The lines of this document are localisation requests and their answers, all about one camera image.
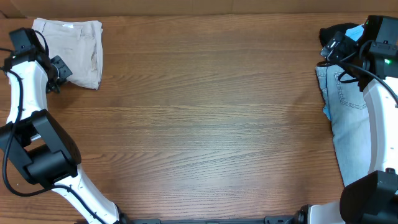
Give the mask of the beige khaki shorts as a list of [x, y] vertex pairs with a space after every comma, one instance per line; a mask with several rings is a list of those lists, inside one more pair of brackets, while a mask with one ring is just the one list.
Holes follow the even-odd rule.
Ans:
[[103, 74], [103, 24], [100, 21], [34, 20], [33, 30], [46, 39], [50, 57], [59, 56], [72, 71], [67, 81], [97, 90]]

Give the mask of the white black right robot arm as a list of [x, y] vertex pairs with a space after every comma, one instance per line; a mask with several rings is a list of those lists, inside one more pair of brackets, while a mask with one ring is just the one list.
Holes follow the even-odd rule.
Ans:
[[397, 222], [397, 19], [370, 15], [319, 32], [315, 71], [344, 189], [295, 223]]

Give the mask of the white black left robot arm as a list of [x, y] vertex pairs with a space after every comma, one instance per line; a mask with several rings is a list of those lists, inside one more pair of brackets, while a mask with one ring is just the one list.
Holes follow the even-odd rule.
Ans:
[[11, 109], [1, 127], [4, 185], [19, 197], [53, 191], [87, 223], [129, 223], [86, 175], [78, 146], [48, 111], [47, 95], [59, 93], [72, 71], [50, 56], [40, 32], [20, 28], [9, 37], [14, 48], [1, 67], [11, 86]]

